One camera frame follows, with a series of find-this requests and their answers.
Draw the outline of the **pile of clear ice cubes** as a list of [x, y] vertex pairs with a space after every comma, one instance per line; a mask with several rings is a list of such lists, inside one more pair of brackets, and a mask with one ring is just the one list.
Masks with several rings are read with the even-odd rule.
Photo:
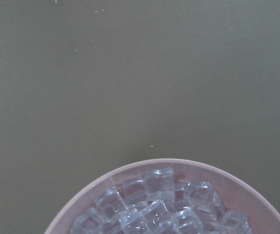
[[227, 211], [212, 183], [176, 182], [172, 168], [109, 187], [72, 223], [73, 234], [251, 234], [246, 214]]

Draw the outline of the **pink bowl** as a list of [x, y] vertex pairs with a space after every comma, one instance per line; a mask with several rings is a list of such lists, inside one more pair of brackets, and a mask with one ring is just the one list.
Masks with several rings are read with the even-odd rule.
[[138, 161], [119, 167], [97, 178], [79, 191], [57, 214], [46, 229], [47, 234], [67, 234], [73, 219], [107, 188], [141, 176], [148, 169], [172, 167], [177, 181], [190, 178], [212, 182], [226, 208], [245, 213], [256, 234], [280, 234], [280, 214], [256, 190], [235, 176], [213, 166], [177, 158]]

